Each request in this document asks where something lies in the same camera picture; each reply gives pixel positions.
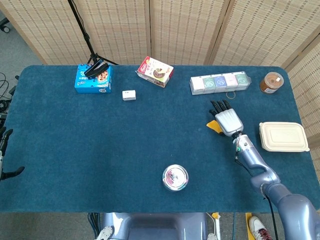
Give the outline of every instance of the table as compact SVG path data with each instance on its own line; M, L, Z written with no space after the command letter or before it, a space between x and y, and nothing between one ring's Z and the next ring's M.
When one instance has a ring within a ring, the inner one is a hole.
M247 90L230 100L264 160L293 192L318 209L320 188L309 152L267 152L259 123L300 123L286 72L264 66L174 67L165 88L137 76L136 65L114 66L112 93L79 94L77 66L29 66L22 72L6 120L13 129L4 171L24 172L0 183L2 212L269 212L248 173L234 162L231 138L206 124L210 100L191 95L191 76L245 71ZM284 76L272 95L259 89L268 72ZM122 91L136 90L135 101ZM170 192L162 173L179 164L187 187Z

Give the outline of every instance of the metal tin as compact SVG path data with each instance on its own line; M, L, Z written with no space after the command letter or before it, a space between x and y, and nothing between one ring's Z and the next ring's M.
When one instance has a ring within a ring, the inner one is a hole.
M164 170L162 181L168 190L172 192L180 191L188 184L188 172L180 165L170 165Z

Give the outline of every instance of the gray floor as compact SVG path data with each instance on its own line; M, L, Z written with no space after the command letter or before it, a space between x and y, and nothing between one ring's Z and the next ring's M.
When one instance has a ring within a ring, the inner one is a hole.
M6 75L9 88L17 84L15 75L29 65L42 64L28 45L11 26L9 33L0 31L0 72ZM247 240L247 229L244 213L220 213L222 240ZM271 235L274 235L270 214L258 214ZM276 215L279 239L284 239L284 231L279 216ZM158 231L157 236L165 234ZM19 240L92 240L93 232L87 221L86 213L0 213L0 238ZM132 231L131 240L153 239L150 232Z

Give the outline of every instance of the shoe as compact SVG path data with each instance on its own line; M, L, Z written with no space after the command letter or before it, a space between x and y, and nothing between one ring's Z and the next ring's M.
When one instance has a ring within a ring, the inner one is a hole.
M272 240L266 227L259 218L252 216L249 219L249 228L255 240Z

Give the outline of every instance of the woven panel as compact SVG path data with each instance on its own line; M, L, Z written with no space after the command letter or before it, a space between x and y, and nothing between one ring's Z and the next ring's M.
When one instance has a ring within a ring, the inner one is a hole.
M224 1L153 0L151 6L152 56L167 64L204 64L220 29Z
M1 11L45 64L78 64L90 52L66 0L8 0Z
M288 73L294 98L308 141L314 149L311 155L318 178L320 177L320 43L318 43Z
M213 64L281 66L319 23L319 0L237 0Z
M95 50L102 57L118 64L142 63L150 53L149 1L77 2Z

